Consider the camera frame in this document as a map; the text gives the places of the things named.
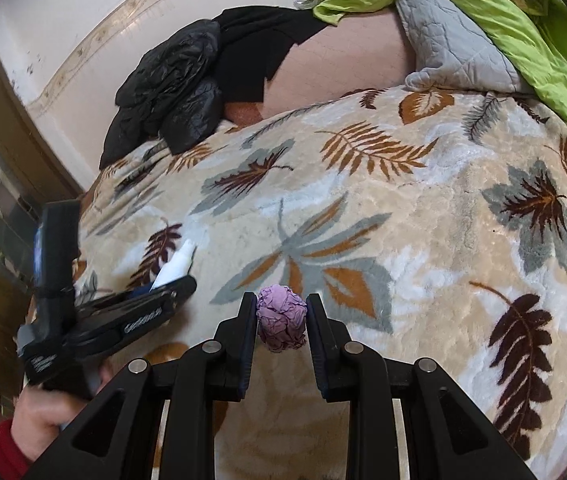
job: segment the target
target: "white wall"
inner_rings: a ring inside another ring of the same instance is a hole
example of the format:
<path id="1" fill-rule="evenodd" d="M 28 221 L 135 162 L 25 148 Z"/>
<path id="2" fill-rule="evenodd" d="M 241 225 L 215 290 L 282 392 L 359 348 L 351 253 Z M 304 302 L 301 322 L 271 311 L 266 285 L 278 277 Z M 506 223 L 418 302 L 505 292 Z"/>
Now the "white wall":
<path id="1" fill-rule="evenodd" d="M 0 59 L 27 105 L 93 28 L 125 0 L 0 0 Z"/>
<path id="2" fill-rule="evenodd" d="M 0 0 L 0 59 L 43 138 L 87 189 L 114 96 L 145 52 L 236 6 L 292 0 Z"/>

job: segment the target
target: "metal screw head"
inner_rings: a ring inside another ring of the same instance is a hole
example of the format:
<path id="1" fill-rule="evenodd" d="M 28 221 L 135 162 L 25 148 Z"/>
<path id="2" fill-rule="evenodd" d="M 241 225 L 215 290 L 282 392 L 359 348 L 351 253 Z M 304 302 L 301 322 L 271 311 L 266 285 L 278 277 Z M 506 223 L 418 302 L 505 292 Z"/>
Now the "metal screw head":
<path id="1" fill-rule="evenodd" d="M 140 374 L 146 368 L 148 368 L 148 362 L 145 359 L 135 359 L 128 365 L 128 370 L 133 374 Z"/>
<path id="2" fill-rule="evenodd" d="M 437 364 L 429 357 L 426 357 L 424 359 L 419 359 L 419 368 L 426 373 L 430 373 L 437 369 Z"/>
<path id="3" fill-rule="evenodd" d="M 221 343 L 214 339 L 210 339 L 203 344 L 201 349 L 206 352 L 206 354 L 215 354 L 221 350 Z"/>
<path id="4" fill-rule="evenodd" d="M 345 345 L 343 345 L 348 354 L 360 354 L 363 352 L 363 345 L 358 341 L 348 341 Z"/>

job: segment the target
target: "red sleeve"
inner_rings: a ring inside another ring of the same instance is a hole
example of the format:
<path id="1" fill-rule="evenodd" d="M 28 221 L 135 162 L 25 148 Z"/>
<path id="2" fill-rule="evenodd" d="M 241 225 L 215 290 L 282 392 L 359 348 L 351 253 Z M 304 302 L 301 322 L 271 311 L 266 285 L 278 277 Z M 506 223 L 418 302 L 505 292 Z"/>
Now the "red sleeve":
<path id="1" fill-rule="evenodd" d="M 0 424 L 0 477 L 3 480 L 21 480 L 30 462 L 16 447 L 12 439 L 12 419 Z"/>

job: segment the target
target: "black clamp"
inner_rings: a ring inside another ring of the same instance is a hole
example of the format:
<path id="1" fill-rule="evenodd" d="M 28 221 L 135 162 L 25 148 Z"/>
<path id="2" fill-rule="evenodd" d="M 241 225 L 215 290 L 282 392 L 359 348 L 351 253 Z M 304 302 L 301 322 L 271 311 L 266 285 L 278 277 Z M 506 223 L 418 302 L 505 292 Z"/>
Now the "black clamp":
<path id="1" fill-rule="evenodd" d="M 246 395 L 256 336 L 256 296 L 214 339 L 180 359 L 135 359 L 32 464 L 23 480 L 150 479 L 164 402 L 170 400 L 159 479 L 214 479 L 214 400 Z"/>
<path id="2" fill-rule="evenodd" d="M 184 276 L 166 285 L 110 294 L 74 306 L 72 262 L 78 257 L 77 200 L 46 204 L 35 246 L 37 318 L 17 332 L 30 384 L 92 399 L 103 360 L 168 321 L 193 295 Z"/>
<path id="3" fill-rule="evenodd" d="M 392 399 L 401 400 L 411 480 L 535 480 L 434 360 L 411 365 L 384 359 L 329 319 L 318 294 L 307 304 L 317 386 L 327 402 L 351 406 L 347 480 L 399 480 Z"/>

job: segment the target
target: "human hand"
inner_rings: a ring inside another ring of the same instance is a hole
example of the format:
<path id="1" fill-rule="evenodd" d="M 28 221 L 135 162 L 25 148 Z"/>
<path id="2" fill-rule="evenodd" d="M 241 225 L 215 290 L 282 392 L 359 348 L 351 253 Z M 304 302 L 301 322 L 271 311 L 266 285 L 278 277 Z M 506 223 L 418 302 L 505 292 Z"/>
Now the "human hand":
<path id="1" fill-rule="evenodd" d="M 109 362 L 99 368 L 101 386 L 114 376 Z M 87 402 L 65 392 L 49 392 L 40 386 L 26 386 L 14 407 L 12 439 L 30 461 L 34 462 L 58 437 L 59 427 L 74 420 Z"/>

